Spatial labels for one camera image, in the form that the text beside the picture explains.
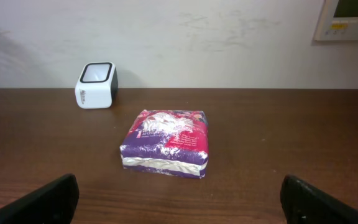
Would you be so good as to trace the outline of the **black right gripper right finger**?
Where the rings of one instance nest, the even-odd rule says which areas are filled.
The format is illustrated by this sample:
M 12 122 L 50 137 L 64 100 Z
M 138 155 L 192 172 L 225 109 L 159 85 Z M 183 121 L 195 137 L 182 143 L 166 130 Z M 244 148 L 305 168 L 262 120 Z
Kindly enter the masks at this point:
M 286 175 L 280 202 L 288 224 L 358 224 L 358 210 L 294 175 Z

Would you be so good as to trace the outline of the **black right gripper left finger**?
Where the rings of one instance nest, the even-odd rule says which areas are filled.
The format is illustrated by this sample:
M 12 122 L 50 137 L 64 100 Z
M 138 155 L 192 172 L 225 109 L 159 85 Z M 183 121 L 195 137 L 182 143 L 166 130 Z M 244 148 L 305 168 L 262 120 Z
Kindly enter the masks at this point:
M 0 208 L 0 224 L 69 224 L 78 199 L 75 175 L 65 174 Z

